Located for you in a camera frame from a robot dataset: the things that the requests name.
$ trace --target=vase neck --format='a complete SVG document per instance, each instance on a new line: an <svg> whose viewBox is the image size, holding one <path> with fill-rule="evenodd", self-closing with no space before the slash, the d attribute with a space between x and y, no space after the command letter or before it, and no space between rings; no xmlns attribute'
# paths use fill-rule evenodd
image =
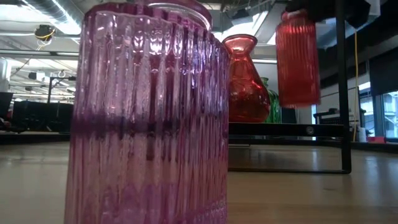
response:
<svg viewBox="0 0 398 224"><path fill-rule="evenodd" d="M249 55L257 44L254 36L247 34L232 35L223 41L228 52L236 55Z"/></svg>
<svg viewBox="0 0 398 224"><path fill-rule="evenodd" d="M229 56L236 60L248 60L248 61L252 62L250 54L248 54L246 52L230 52Z"/></svg>

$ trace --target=green glass vase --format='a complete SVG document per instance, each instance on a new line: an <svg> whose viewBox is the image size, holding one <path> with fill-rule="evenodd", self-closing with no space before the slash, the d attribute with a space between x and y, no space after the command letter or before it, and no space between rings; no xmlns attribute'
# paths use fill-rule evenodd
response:
<svg viewBox="0 0 398 224"><path fill-rule="evenodd" d="M265 123L280 124L281 120L280 120L279 96L275 91L270 90L268 88L268 78L262 77L261 81L264 84L264 86L267 88L269 99L271 101L271 109L269 111L268 118L265 120Z"/></svg>

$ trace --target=red glass vase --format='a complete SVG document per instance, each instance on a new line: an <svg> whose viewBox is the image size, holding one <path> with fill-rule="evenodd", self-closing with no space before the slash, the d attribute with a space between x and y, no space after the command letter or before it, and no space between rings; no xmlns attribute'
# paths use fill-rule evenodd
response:
<svg viewBox="0 0 398 224"><path fill-rule="evenodd" d="M251 35L237 34L227 37L223 43L231 57L229 122L264 122L271 104L268 91L250 57L257 39Z"/></svg>
<svg viewBox="0 0 398 224"><path fill-rule="evenodd" d="M280 105L319 104L317 35L306 11L283 13L276 30L276 49Z"/></svg>

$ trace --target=black metal shelf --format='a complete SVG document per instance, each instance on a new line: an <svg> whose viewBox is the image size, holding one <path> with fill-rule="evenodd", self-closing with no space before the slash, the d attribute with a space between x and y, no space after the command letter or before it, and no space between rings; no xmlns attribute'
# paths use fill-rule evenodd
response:
<svg viewBox="0 0 398 224"><path fill-rule="evenodd" d="M351 173L351 137L349 133L348 86L346 75L346 50L345 50L345 9L344 0L336 0L336 30L338 52L338 86L340 101L340 124L245 124L230 123L229 134L252 136L312 136L312 137L337 137L334 144L340 145L341 169L340 170L301 170L301 169L263 169L231 167L234 172L289 172L306 174L349 174ZM264 139L230 139L230 144L267 144ZM303 141L302 144L314 141Z"/></svg>

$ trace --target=table surface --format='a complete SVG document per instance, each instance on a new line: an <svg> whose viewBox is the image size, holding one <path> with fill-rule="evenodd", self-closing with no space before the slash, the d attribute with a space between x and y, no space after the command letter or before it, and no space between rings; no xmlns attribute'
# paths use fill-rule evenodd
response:
<svg viewBox="0 0 398 224"><path fill-rule="evenodd" d="M68 143L0 146L1 223L63 223ZM235 167L338 169L323 147L232 147ZM351 175L228 174L228 223L397 223L398 156L353 151Z"/></svg>

